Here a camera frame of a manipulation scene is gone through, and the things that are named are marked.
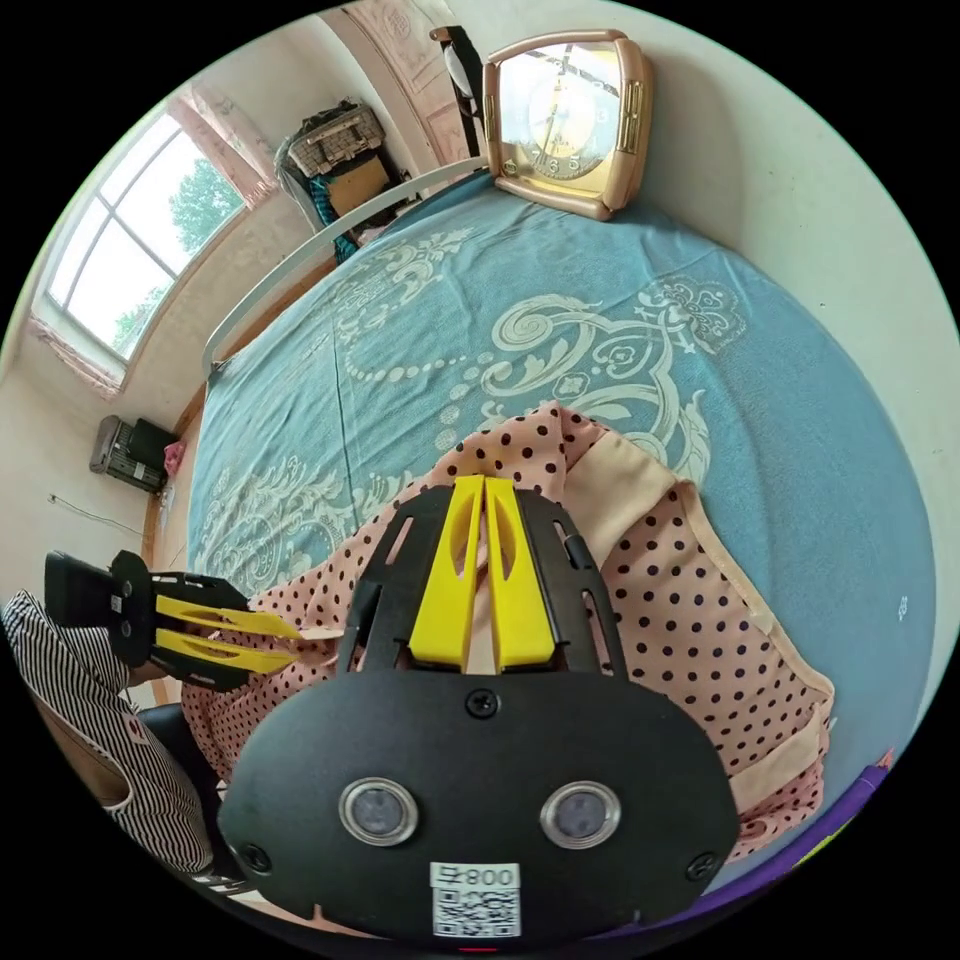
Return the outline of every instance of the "pink polka dot fabric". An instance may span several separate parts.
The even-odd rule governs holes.
[[[590,456],[599,452],[593,448],[616,436],[555,404],[475,433],[341,544],[326,563],[254,597],[251,609],[276,613],[301,630],[339,632],[364,562],[404,501],[433,486],[450,485],[458,476],[483,474],[508,477],[518,487],[563,504],[571,471],[582,461],[582,475]],[[632,445],[631,450],[647,456]],[[739,859],[798,826],[818,808],[833,691],[826,678],[799,659],[772,615],[757,616],[763,602],[709,529],[693,485],[662,466],[656,469],[675,482],[665,485],[662,496],[600,561],[631,679],[665,694],[700,724],[732,786],[775,762],[784,753],[778,748],[798,739],[808,724],[822,727],[814,731],[815,760],[793,780],[778,783],[769,795],[740,810],[741,835],[732,853]],[[266,649],[281,642],[229,631],[221,639]],[[602,653],[599,632],[595,639]],[[184,687],[187,722],[225,781],[247,737],[273,707],[333,677],[337,643],[336,637],[304,643],[296,663],[254,677],[231,693]],[[355,659],[352,668],[362,669],[362,661]]]
[[[326,563],[308,574],[253,597],[253,610],[276,613],[301,630],[342,630],[363,565],[398,507],[434,486],[451,486],[458,476],[509,477],[518,487],[562,501],[567,472],[604,434],[606,428],[557,405],[529,417],[508,420],[458,443],[428,474],[410,484],[381,513],[344,541]],[[252,634],[223,631],[219,639],[244,647],[279,649]],[[184,716],[204,756],[225,781],[254,727],[281,701],[314,683],[331,679],[337,666],[337,642],[307,645],[297,663],[245,687],[216,693],[183,688]],[[362,666],[355,661],[354,667]]]

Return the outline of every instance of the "clock face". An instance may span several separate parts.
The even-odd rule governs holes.
[[[621,72],[612,43],[541,47],[500,65],[507,176],[597,195],[617,145]]]

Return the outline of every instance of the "gold clock frame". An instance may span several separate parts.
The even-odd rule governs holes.
[[[610,154],[606,188],[596,199],[521,183],[505,176],[502,166],[500,64],[539,47],[568,43],[611,43],[620,61],[617,145]],[[580,30],[531,37],[490,54],[483,65],[483,116],[490,173],[498,187],[533,203],[541,203],[594,220],[609,220],[617,210],[630,202],[640,188],[650,141],[652,115],[653,67],[640,47],[619,30]]]

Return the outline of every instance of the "purple object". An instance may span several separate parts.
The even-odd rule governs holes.
[[[750,873],[738,877],[719,890],[704,894],[689,910],[678,913],[676,916],[660,923],[650,924],[649,926],[631,924],[628,927],[619,927],[617,930],[600,934],[592,939],[623,937],[644,930],[656,930],[660,927],[683,923],[685,920],[726,906],[728,903],[755,893],[775,880],[779,880],[827,837],[846,826],[860,812],[886,775],[887,769],[885,767],[867,767],[846,793],[819,820],[807,827],[796,840],[784,847],[779,853],[775,853],[769,860],[764,861],[755,870],[751,870]]]

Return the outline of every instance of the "clock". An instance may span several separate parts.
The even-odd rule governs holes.
[[[619,30],[533,37],[484,64],[490,172],[503,190],[607,220],[635,196],[653,69]]]

